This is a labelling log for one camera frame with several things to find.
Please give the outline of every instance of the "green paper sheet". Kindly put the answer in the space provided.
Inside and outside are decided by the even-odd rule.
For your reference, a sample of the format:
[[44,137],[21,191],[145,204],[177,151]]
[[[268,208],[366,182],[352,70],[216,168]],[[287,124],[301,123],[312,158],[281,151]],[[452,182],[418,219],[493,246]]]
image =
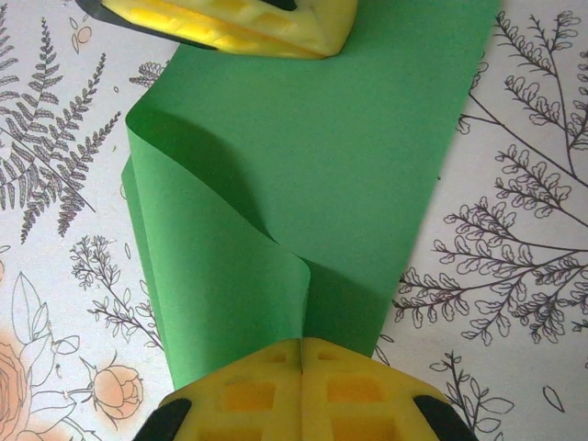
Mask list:
[[360,0],[318,62],[179,48],[123,173],[176,387],[288,337],[372,354],[497,8]]

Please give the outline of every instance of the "branch drawing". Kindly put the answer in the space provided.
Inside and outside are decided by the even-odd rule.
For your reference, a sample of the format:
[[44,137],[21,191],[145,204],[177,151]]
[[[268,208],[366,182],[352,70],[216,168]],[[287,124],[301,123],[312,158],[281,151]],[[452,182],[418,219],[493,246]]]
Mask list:
[[129,81],[134,85],[142,85],[143,87],[149,88],[160,77],[168,63],[169,60],[165,62],[165,65],[161,65],[158,62],[144,62],[139,66],[139,75],[132,76],[129,78]]
[[[0,6],[0,35],[6,33],[6,10],[6,4]],[[80,131],[84,114],[95,99],[106,66],[106,54],[100,57],[87,87],[59,109],[61,100],[51,88],[63,79],[63,75],[58,74],[61,66],[51,43],[49,25],[44,18],[40,24],[39,62],[28,81],[28,91],[22,94],[12,90],[0,92],[0,100],[12,103],[12,107],[0,107],[0,115],[6,123],[5,127],[0,127],[0,208],[23,209],[22,243],[27,240],[37,218],[51,204],[60,204],[57,231],[61,237],[83,208],[95,211],[80,191],[94,155],[120,117],[117,112],[102,128],[85,136],[84,141],[78,141],[79,135],[75,133]],[[16,58],[7,58],[14,49],[6,46],[8,39],[8,36],[0,38],[0,71],[18,62]],[[19,81],[15,75],[6,75],[0,78],[0,87]]]
[[[74,261],[72,274],[80,281],[79,286],[86,290],[95,284],[101,285],[108,292],[102,301],[92,300],[95,307],[88,312],[94,314],[97,322],[103,317],[107,328],[113,325],[113,337],[121,334],[128,342],[132,335],[140,331],[147,337],[147,347],[163,349],[149,299],[132,306],[129,288],[125,288],[122,295],[115,290],[120,269],[118,265],[110,263],[108,247],[109,242],[103,236],[94,236],[92,239],[85,236],[70,250],[70,258]],[[147,286],[142,280],[140,287],[147,296]]]
[[492,440],[502,441],[503,432],[497,432],[502,424],[499,415],[508,414],[515,404],[505,398],[491,396],[489,388],[482,387],[472,375],[458,367],[460,363],[461,356],[452,351],[445,353],[444,359],[429,368],[450,375],[445,396],[461,414],[469,430],[476,436],[492,434]]
[[[558,237],[557,232],[528,237],[520,221],[526,212],[532,214],[533,222],[550,218],[588,229],[582,203],[571,199],[572,193],[588,191],[588,183],[574,167],[574,161],[588,151],[588,89],[584,85],[588,83],[588,51],[580,53],[577,95],[564,95],[570,88],[563,87],[558,67],[559,54],[573,47],[580,22],[571,11],[564,11],[548,31],[531,15],[530,32],[524,32],[504,12],[497,16],[498,46],[519,61],[515,69],[526,70],[522,75],[507,74],[504,92],[532,126],[560,134],[566,164],[556,159],[556,152],[526,141],[512,119],[501,119],[475,95],[489,69],[481,61],[469,97],[483,116],[461,115],[458,131],[466,135],[471,124],[488,124],[512,137],[510,145],[495,156],[502,166],[494,181],[498,200],[491,202],[483,196],[444,218],[445,224],[455,226],[455,235],[452,244],[435,240],[433,252],[439,254],[440,264],[452,266],[456,274],[441,272],[435,277],[409,268],[401,277],[401,296],[393,301],[397,322],[410,314],[413,325],[421,328],[425,320],[451,322],[456,315],[473,315],[469,329],[461,335],[490,345],[496,334],[508,337],[517,321],[529,330],[535,344],[543,340],[556,344],[569,326],[569,311],[588,314],[588,243],[561,246],[548,239]],[[557,90],[555,96],[549,96],[549,89]],[[566,104],[570,102],[576,111],[569,111]],[[466,281],[467,275],[474,274],[487,281]]]

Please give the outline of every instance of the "patterned tablecloth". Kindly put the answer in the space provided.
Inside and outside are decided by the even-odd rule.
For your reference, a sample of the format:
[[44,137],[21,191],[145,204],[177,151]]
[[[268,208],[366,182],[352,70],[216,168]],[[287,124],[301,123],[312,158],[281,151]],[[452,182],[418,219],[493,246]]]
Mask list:
[[[481,441],[588,439],[587,6],[497,16],[374,354]],[[0,4],[0,441],[131,440],[171,390],[120,172],[175,47]]]

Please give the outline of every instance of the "leaf drawing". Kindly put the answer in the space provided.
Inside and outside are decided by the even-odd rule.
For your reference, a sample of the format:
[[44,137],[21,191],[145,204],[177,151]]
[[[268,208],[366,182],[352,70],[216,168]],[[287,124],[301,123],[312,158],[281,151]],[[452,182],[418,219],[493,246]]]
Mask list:
[[[97,322],[104,318],[105,325],[107,329],[111,329],[113,337],[120,334],[128,343],[130,338],[140,331],[147,337],[147,347],[162,349],[151,302],[147,299],[133,306],[129,288],[124,289],[122,295],[116,291],[115,285],[120,278],[120,269],[119,266],[110,263],[108,247],[109,242],[103,236],[94,236],[92,239],[85,236],[70,250],[70,259],[74,261],[72,274],[80,281],[79,286],[86,290],[97,285],[107,290],[103,300],[92,300],[95,307],[88,309],[88,312],[94,315]],[[140,286],[147,295],[145,282],[141,280]]]
[[[392,340],[392,338],[386,334],[380,334],[379,339],[385,343],[394,343],[394,340]],[[384,352],[380,344],[376,345],[374,354],[376,355],[379,361],[381,361],[383,364],[387,366],[390,366],[390,361],[388,360],[388,357],[386,356],[386,353]]]
[[27,277],[19,273],[12,290],[12,323],[18,341],[23,345],[33,340],[35,316],[41,305],[35,287]]
[[551,386],[543,386],[543,397],[555,410],[566,413],[563,404],[561,404],[560,396]]
[[[450,241],[434,240],[433,252],[454,274],[446,271],[435,277],[408,268],[401,277],[400,296],[393,301],[397,322],[411,317],[418,329],[424,322],[468,317],[469,327],[461,335],[486,346],[496,337],[508,337],[516,325],[528,329],[535,344],[556,344],[569,326],[569,311],[588,314],[588,244],[559,246],[549,239],[559,232],[527,237],[518,223],[528,213],[535,222],[552,218],[588,229],[588,220],[578,214],[582,202],[571,199],[572,193],[588,191],[588,182],[574,166],[588,150],[588,51],[580,52],[580,86],[573,89],[562,84],[558,58],[573,47],[580,23],[571,11],[564,11],[548,31],[531,15],[524,31],[504,12],[496,17],[497,45],[517,61],[514,72],[505,76],[504,93],[529,118],[530,127],[553,130],[565,161],[527,141],[515,120],[502,119],[475,95],[490,67],[482,60],[469,99],[483,116],[461,115],[458,131],[468,134],[475,124],[486,124],[512,139],[495,156],[501,166],[494,180],[498,200],[483,196],[444,218],[455,234]],[[575,110],[566,106],[569,103]],[[465,279],[470,275],[486,278],[474,284]]]
[[[6,5],[0,7],[0,26],[6,19]],[[0,71],[17,62],[7,58],[12,46],[4,47],[8,37],[0,38]],[[51,43],[47,21],[41,20],[41,46],[35,72],[22,94],[5,90],[0,106],[6,126],[0,127],[0,208],[22,209],[24,212],[20,239],[25,242],[41,213],[52,204],[59,204],[57,231],[64,236],[76,215],[84,208],[95,211],[81,195],[90,164],[106,137],[119,121],[117,112],[102,128],[78,141],[80,123],[95,99],[98,84],[106,66],[102,54],[87,87],[59,108],[61,99],[52,88],[62,79],[57,51]],[[19,82],[14,75],[0,77],[0,87]]]
[[460,363],[461,356],[451,352],[445,353],[443,359],[429,368],[450,376],[445,395],[474,435],[492,434],[494,440],[503,439],[503,433],[497,433],[502,424],[501,415],[507,415],[515,404],[503,397],[491,396],[490,388],[482,387],[472,375],[458,366]]
[[169,61],[162,66],[158,62],[144,62],[139,66],[139,75],[129,78],[129,81],[134,85],[142,85],[143,87],[151,87],[153,83],[159,78]]
[[27,429],[42,434],[51,430],[74,411],[75,401],[64,398],[56,391],[43,391],[33,395]]

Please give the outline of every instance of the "yellow clamp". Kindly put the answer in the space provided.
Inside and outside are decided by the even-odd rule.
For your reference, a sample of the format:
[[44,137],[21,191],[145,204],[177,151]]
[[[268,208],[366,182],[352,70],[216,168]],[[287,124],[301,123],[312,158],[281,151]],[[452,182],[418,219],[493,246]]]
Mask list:
[[102,0],[130,23],[241,55],[322,59],[337,54],[357,0]]

